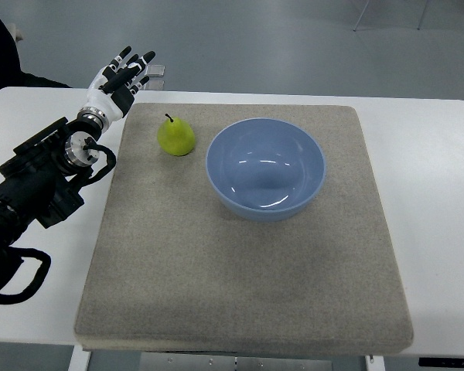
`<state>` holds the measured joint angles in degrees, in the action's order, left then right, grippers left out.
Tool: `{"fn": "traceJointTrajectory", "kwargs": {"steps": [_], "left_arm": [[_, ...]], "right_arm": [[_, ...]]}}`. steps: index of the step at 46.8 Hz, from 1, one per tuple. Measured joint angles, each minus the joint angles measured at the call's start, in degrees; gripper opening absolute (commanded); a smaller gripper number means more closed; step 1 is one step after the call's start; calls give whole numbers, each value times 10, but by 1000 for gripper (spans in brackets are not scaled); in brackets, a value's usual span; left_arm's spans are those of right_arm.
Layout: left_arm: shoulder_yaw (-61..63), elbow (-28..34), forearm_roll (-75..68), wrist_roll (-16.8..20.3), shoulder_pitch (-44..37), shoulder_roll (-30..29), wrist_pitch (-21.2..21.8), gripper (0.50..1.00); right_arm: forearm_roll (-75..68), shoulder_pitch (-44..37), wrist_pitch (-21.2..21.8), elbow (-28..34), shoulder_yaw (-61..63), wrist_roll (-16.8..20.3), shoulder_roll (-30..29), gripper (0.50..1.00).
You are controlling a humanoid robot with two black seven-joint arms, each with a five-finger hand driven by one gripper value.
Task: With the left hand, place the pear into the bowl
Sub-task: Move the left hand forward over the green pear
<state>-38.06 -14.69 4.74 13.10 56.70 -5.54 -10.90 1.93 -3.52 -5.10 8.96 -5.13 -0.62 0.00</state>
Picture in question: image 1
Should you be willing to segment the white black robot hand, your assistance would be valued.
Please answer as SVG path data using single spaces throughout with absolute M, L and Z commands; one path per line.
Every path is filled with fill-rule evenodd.
M 154 58 L 152 50 L 139 56 L 125 47 L 93 79 L 83 110 L 99 115 L 104 127 L 125 117 L 135 95 L 149 81 L 145 70 Z

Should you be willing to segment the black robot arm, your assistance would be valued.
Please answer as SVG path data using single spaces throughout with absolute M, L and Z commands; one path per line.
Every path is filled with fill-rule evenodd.
M 116 165 L 113 151 L 97 143 L 108 127 L 105 113 L 85 107 L 73 121 L 62 117 L 15 148 L 0 166 L 0 245 L 17 241 L 33 220 L 49 228 L 84 204 L 80 190 Z

